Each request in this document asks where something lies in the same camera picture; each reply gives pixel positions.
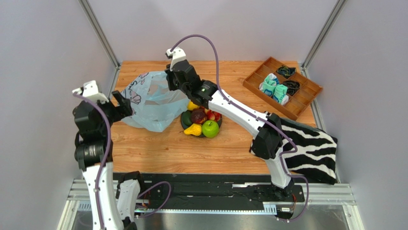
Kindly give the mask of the light blue printed plastic bag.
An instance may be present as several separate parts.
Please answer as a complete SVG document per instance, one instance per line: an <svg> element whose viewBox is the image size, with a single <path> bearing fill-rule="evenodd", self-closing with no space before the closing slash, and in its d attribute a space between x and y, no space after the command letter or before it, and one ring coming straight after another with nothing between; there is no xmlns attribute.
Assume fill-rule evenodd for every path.
<svg viewBox="0 0 408 230"><path fill-rule="evenodd" d="M190 100L180 90L171 91L164 71L140 74L121 95L131 102L133 114L125 124L152 132L163 132L175 118L187 110Z"/></svg>

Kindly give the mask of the dark red apple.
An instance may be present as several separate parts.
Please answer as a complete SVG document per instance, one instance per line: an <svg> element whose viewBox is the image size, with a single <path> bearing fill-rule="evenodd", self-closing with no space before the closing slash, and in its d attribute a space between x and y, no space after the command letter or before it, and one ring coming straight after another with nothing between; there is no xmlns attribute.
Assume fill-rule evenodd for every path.
<svg viewBox="0 0 408 230"><path fill-rule="evenodd" d="M206 114L203 109L196 109L192 111L191 121L194 124L203 124L207 120Z"/></svg>

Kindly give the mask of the green apple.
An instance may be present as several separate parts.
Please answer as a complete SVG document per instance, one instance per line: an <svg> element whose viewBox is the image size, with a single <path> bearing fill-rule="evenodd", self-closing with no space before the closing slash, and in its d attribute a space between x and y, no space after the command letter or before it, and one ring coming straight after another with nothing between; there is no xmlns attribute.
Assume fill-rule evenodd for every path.
<svg viewBox="0 0 408 230"><path fill-rule="evenodd" d="M219 124L213 120L207 120L202 124L202 134L207 138L214 138L219 133Z"/></svg>

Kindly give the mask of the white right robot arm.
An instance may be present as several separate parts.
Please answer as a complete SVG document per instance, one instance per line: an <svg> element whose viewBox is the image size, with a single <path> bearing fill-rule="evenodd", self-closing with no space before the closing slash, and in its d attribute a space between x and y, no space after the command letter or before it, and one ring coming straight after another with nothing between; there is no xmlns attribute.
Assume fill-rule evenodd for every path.
<svg viewBox="0 0 408 230"><path fill-rule="evenodd" d="M187 60L168 64L165 72L171 91L182 91L194 104L225 115L247 130L253 136L249 151L265 161L275 193L292 193L294 182L283 160L284 133L278 115L263 114L235 101L215 83L200 79Z"/></svg>

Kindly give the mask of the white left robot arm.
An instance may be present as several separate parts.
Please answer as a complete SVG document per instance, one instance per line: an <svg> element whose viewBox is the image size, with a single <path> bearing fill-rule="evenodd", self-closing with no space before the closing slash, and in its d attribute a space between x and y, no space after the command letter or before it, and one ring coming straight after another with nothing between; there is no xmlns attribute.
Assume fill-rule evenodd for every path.
<svg viewBox="0 0 408 230"><path fill-rule="evenodd" d="M120 92L113 96L119 103L115 106L96 88L84 86L73 90L81 99L74 108L74 122L78 128L75 136L75 153L90 195L94 230L135 230L136 199L141 192L140 172L127 173L121 177L117 189L113 189L113 123L131 116L129 99Z"/></svg>

